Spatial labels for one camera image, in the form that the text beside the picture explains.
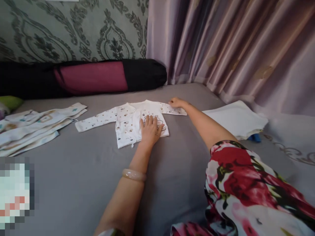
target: floral dress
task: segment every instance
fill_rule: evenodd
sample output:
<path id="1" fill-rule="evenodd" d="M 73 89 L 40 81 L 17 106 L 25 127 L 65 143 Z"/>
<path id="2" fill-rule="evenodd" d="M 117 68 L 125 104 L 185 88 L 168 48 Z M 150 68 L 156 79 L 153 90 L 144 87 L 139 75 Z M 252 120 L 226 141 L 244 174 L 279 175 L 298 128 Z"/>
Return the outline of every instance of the floral dress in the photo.
<path id="1" fill-rule="evenodd" d="M 210 153 L 207 227 L 178 223 L 171 236 L 315 235 L 315 208 L 256 153 L 234 141 L 218 142 Z"/>

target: gray bed sheet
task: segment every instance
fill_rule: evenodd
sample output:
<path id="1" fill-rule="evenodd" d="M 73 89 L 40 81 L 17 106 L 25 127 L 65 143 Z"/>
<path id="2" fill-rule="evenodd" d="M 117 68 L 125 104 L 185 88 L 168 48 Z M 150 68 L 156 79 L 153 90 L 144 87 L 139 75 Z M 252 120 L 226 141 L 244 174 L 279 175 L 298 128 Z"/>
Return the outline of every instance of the gray bed sheet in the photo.
<path id="1" fill-rule="evenodd" d="M 202 84 L 184 84 L 153 91 L 30 100 L 16 112 L 41 112 L 80 102 L 88 106 L 88 112 L 78 118 L 83 120 L 126 102 L 167 103 L 174 96 L 200 110 L 225 105 Z M 134 235 L 169 235 L 174 223 L 205 222 L 203 188 L 210 155 L 188 116 L 165 114 L 164 118 L 170 136 L 160 138 L 153 148 Z M 290 159 L 264 137 L 260 144 L 242 143 L 285 179 L 295 173 Z M 10 235 L 92 235 L 137 145 L 118 149 L 115 123 L 83 133 L 72 123 L 56 139 L 21 154 L 34 164 L 35 211 Z"/>

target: hand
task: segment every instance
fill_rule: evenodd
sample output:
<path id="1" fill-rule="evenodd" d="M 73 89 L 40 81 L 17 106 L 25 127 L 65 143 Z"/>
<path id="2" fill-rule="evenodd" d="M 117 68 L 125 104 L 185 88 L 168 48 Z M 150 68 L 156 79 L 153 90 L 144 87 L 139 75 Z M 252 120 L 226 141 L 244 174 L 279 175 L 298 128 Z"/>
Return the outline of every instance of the hand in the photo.
<path id="1" fill-rule="evenodd" d="M 174 108 L 184 108 L 184 106 L 189 104 L 189 103 L 186 102 L 185 100 L 178 98 L 178 97 L 174 97 L 168 102 L 168 104 Z"/>
<path id="2" fill-rule="evenodd" d="M 148 148 L 152 148 L 157 142 L 164 127 L 164 124 L 158 127 L 157 120 L 158 119 L 156 117 L 153 118 L 152 116 L 147 115 L 144 125 L 143 120 L 140 119 L 140 128 L 142 134 L 141 143 L 145 144 Z"/>

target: blue item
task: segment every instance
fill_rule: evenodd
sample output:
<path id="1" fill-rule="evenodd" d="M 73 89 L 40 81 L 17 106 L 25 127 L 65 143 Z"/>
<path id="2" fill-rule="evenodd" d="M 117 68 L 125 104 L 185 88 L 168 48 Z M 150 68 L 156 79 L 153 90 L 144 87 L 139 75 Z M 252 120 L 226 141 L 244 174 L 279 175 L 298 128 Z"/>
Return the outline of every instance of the blue item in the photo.
<path id="1" fill-rule="evenodd" d="M 261 142 L 259 134 L 253 134 L 253 135 L 249 136 L 248 140 L 251 140 L 251 141 L 254 141 L 254 142 L 257 142 L 257 143 Z"/>

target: green wallpaper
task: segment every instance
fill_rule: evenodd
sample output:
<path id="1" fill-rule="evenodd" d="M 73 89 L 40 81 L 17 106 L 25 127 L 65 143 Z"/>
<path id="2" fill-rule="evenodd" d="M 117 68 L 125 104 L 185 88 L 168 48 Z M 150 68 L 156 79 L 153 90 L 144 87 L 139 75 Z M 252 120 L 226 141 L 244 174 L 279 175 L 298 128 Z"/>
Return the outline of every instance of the green wallpaper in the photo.
<path id="1" fill-rule="evenodd" d="M 0 1 L 0 61 L 145 58 L 149 0 Z"/>

